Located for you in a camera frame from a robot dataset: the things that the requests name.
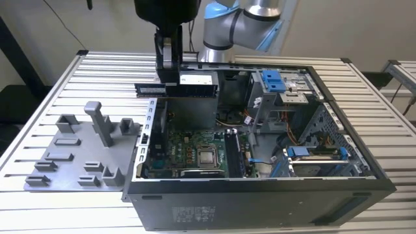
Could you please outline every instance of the black cable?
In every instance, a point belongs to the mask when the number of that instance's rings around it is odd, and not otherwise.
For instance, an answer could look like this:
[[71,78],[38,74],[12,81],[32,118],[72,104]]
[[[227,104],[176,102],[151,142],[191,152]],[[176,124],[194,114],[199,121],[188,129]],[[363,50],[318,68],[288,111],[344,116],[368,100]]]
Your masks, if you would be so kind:
[[406,108],[404,112],[403,112],[403,115],[406,116],[406,114],[408,113],[410,109],[411,109],[411,104],[408,105],[408,107]]
[[80,40],[79,40],[79,38],[76,37],[76,35],[75,35],[75,34],[71,32],[71,30],[68,29],[68,27],[67,27],[64,21],[62,20],[60,16],[59,16],[58,13],[55,12],[55,10],[54,10],[54,8],[51,7],[51,5],[50,5],[50,3],[47,2],[47,0],[43,0],[43,1],[44,1],[44,3],[48,5],[48,7],[51,8],[51,10],[52,10],[54,14],[56,15],[59,21],[60,21],[62,24],[64,25],[64,28],[67,29],[67,31],[71,33],[71,35],[74,36],[74,38],[79,41],[79,43],[80,43],[80,45],[83,46],[84,50],[87,50],[84,44],[80,42]]
[[402,88],[402,84],[399,85],[399,88],[398,88],[398,90],[396,90],[396,93],[395,93],[395,95],[392,96],[392,98],[391,98],[391,103],[392,103],[392,101],[395,101],[395,97],[396,97],[396,95],[398,95],[398,93],[399,93],[399,90],[400,90],[400,88]]
[[190,32],[190,51],[192,51],[192,52],[195,52],[195,48],[194,48],[194,41],[192,41],[194,26],[195,26],[195,20],[192,20],[192,21],[188,23],[188,32]]
[[251,163],[263,163],[263,164],[267,164],[267,165],[274,165],[274,163],[268,163],[268,162],[251,162]]

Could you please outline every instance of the slotted aluminum surface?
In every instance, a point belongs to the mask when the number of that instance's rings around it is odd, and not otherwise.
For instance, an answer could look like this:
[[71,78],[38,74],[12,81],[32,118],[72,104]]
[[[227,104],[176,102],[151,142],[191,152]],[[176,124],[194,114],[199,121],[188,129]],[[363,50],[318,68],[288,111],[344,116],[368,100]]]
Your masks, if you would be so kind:
[[[196,58],[186,55],[184,59]],[[416,130],[355,66],[328,58],[238,56],[236,62],[315,67],[398,192],[339,228],[199,233],[416,233]],[[144,232],[132,205],[120,201],[122,193],[28,193],[23,185],[56,132],[59,114],[75,113],[80,120],[88,120],[83,104],[98,100],[112,121],[131,117],[142,122],[148,101],[136,99],[134,83],[152,82],[154,75],[154,55],[90,52],[76,57],[0,158],[0,230],[54,234]]]

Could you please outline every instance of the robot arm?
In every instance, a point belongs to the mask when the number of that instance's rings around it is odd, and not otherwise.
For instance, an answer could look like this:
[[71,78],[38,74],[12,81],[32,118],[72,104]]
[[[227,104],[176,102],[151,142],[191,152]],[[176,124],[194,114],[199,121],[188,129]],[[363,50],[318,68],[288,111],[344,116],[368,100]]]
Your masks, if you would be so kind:
[[162,83],[180,82],[183,27],[198,15],[200,0],[135,0],[136,13],[156,25],[156,71]]

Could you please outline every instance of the cable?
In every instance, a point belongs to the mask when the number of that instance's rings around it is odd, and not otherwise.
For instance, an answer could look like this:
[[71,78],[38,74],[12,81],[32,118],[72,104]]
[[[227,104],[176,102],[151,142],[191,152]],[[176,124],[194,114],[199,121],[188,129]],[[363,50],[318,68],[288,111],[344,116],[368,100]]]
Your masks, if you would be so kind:
[[411,109],[411,104],[408,105],[408,107],[406,108],[404,112],[403,112],[403,115],[406,116],[406,114],[408,113],[410,109]]
[[222,125],[227,126],[227,127],[240,127],[243,125],[234,125],[234,124],[227,124],[227,123],[223,123],[222,121],[219,121],[218,119],[215,119],[215,121],[218,121]]
[[195,19],[188,23],[188,32],[190,32],[190,51],[195,52],[194,48],[194,41],[192,41],[192,34],[194,34],[194,26],[195,26]]
[[274,163],[264,162],[264,161],[262,161],[260,159],[255,159],[255,158],[250,158],[248,161],[250,161],[251,163],[263,163],[263,164],[267,164],[267,165],[274,165]]
[[295,137],[294,132],[292,132],[292,129],[291,129],[291,126],[290,126],[290,123],[288,123],[287,112],[284,112],[284,119],[286,119],[287,136],[288,136],[288,138],[291,139],[292,143],[294,143],[295,145],[299,145],[298,140],[296,140],[296,137]]
[[58,15],[58,13],[55,12],[54,8],[51,7],[50,3],[47,2],[47,0],[43,0],[44,3],[48,5],[48,7],[51,8],[54,14],[56,15],[59,21],[62,22],[62,24],[64,25],[64,28],[67,29],[67,31],[71,33],[71,35],[74,36],[74,38],[79,41],[80,45],[83,46],[84,50],[87,50],[84,44],[80,42],[79,38],[76,37],[76,35],[71,32],[71,30],[68,29],[63,19],[60,18],[60,16]]
[[399,85],[399,88],[398,88],[398,90],[396,90],[396,93],[395,93],[395,95],[392,96],[392,98],[391,98],[391,103],[392,103],[392,101],[395,101],[395,97],[396,97],[396,95],[398,95],[398,93],[399,93],[399,90],[400,90],[400,88],[402,88],[402,84]]

